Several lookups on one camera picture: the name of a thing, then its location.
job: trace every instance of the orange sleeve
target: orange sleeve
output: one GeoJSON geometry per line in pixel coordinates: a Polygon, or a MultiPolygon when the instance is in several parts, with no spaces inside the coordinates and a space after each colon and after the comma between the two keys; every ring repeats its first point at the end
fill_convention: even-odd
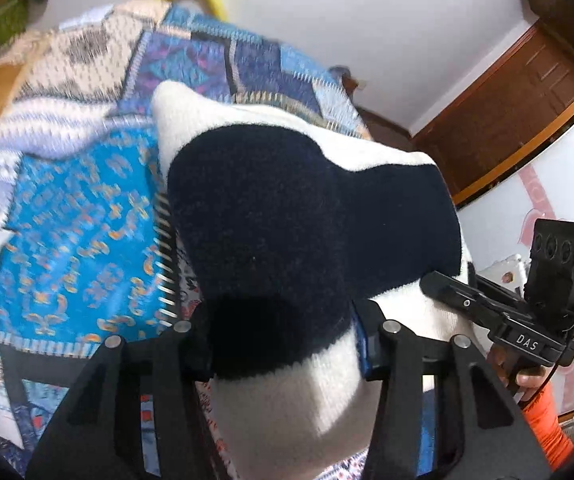
{"type": "Polygon", "coordinates": [[[574,444],[558,425],[558,415],[551,384],[523,411],[531,431],[545,451],[549,465],[556,469],[569,456],[574,444]]]}

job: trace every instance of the silver bolt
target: silver bolt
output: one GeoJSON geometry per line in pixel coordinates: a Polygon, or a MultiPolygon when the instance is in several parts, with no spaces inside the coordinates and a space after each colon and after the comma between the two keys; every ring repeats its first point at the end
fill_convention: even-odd
{"type": "Polygon", "coordinates": [[[174,332],[184,334],[185,332],[189,332],[191,328],[192,324],[189,321],[179,321],[174,325],[174,332]]]}
{"type": "Polygon", "coordinates": [[[466,335],[458,334],[453,339],[456,346],[460,348],[469,348],[471,346],[471,339],[469,339],[466,335]]]}
{"type": "Polygon", "coordinates": [[[390,334],[397,334],[400,332],[402,328],[398,321],[394,321],[393,319],[387,319],[382,323],[382,328],[385,329],[385,332],[389,332],[390,334]]]}
{"type": "Polygon", "coordinates": [[[119,335],[110,335],[105,339],[105,346],[107,348],[116,348],[121,343],[121,337],[119,335]]]}

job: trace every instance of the wooden door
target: wooden door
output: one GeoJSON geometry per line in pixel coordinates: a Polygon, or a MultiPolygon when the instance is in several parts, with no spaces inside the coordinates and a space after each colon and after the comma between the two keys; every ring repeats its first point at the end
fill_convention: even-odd
{"type": "Polygon", "coordinates": [[[490,171],[574,100],[574,53],[537,26],[413,139],[452,194],[490,171]]]}

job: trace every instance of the camera lens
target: camera lens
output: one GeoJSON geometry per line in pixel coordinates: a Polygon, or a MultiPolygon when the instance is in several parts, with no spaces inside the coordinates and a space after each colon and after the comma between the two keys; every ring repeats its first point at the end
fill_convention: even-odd
{"type": "Polygon", "coordinates": [[[565,240],[562,247],[560,247],[560,257],[564,264],[571,259],[571,242],[569,240],[565,240]]]}
{"type": "Polygon", "coordinates": [[[547,258],[552,259],[556,256],[556,250],[558,249],[558,242],[555,236],[549,235],[547,238],[547,245],[545,245],[545,254],[547,258]]]}
{"type": "Polygon", "coordinates": [[[533,250],[539,252],[542,249],[542,235],[538,233],[533,239],[533,250]]]}

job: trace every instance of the pink ribbon print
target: pink ribbon print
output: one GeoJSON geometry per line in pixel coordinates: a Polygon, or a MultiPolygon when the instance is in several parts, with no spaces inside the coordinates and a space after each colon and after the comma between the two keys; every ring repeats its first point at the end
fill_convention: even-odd
{"type": "MultiPolygon", "coordinates": [[[[532,205],[532,209],[522,221],[522,230],[518,241],[530,248],[536,220],[538,218],[556,220],[556,214],[534,167],[527,164],[518,170],[518,176],[525,186],[532,205]]],[[[574,409],[574,362],[567,368],[559,368],[558,373],[564,376],[563,413],[569,412],[574,409]]]]}

